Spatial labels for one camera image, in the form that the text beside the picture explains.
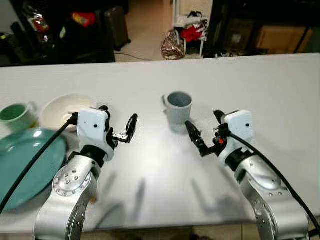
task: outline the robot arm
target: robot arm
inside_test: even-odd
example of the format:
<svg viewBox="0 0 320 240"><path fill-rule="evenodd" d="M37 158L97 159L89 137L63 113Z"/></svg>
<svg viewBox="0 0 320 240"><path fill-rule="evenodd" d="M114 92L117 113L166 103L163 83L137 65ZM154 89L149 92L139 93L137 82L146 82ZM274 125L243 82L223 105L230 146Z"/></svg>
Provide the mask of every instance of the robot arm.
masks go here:
<svg viewBox="0 0 320 240"><path fill-rule="evenodd" d="M256 217L256 226L262 240L307 240L308 218L281 178L256 154L242 143L228 137L228 133L251 142L254 137L252 114L236 111L225 115L215 111L221 124L207 147L201 132L189 121L186 127L191 141L201 156L215 153L218 159L234 171L243 195L250 202Z"/></svg>
<svg viewBox="0 0 320 240"><path fill-rule="evenodd" d="M101 168L113 158L118 141L130 142L137 119L136 114L130 118L126 134L115 134L106 106L78 113L77 135L82 150L73 152L68 164L55 175L52 192L36 218L33 231L36 240L80 239L86 208L97 190Z"/></svg>

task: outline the green mug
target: green mug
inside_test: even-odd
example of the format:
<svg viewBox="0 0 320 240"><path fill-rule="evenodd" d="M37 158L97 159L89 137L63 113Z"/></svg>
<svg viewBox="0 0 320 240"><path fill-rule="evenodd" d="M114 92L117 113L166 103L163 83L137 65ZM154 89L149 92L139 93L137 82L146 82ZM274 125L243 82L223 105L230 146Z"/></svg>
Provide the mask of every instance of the green mug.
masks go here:
<svg viewBox="0 0 320 240"><path fill-rule="evenodd" d="M16 133L37 126L36 107L33 102L16 103L0 111L0 124L12 133Z"/></svg>

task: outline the tiled floor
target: tiled floor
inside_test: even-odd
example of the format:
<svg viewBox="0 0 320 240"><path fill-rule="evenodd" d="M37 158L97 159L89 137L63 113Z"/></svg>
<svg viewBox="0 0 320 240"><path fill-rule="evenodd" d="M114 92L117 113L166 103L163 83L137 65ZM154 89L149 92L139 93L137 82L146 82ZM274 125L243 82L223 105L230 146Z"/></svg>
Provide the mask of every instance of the tiled floor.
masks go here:
<svg viewBox="0 0 320 240"><path fill-rule="evenodd" d="M115 52L117 63L164 61L161 43L172 28L173 10L171 0L129 0L126 23L131 43ZM187 55L185 59L198 59L199 54Z"/></svg>

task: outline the gray mug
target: gray mug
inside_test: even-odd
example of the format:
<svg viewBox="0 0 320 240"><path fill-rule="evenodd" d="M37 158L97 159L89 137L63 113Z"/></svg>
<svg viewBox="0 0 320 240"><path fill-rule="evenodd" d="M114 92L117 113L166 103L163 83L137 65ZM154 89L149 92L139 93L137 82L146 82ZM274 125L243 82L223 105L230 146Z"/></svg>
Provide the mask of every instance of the gray mug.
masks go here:
<svg viewBox="0 0 320 240"><path fill-rule="evenodd" d="M184 125L190 118L192 98L182 91L175 91L162 96L164 112L169 124Z"/></svg>

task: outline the wall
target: wall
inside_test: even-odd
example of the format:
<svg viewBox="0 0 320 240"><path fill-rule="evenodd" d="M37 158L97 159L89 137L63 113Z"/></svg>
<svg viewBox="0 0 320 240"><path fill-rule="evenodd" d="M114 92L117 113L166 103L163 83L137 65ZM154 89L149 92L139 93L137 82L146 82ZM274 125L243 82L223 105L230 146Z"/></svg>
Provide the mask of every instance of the wall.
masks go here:
<svg viewBox="0 0 320 240"><path fill-rule="evenodd" d="M10 26L14 22L20 22L20 21L10 1L0 0L0 32L12 33Z"/></svg>
<svg viewBox="0 0 320 240"><path fill-rule="evenodd" d="M181 0L180 14L189 15L191 11L201 12L210 19L213 0Z"/></svg>

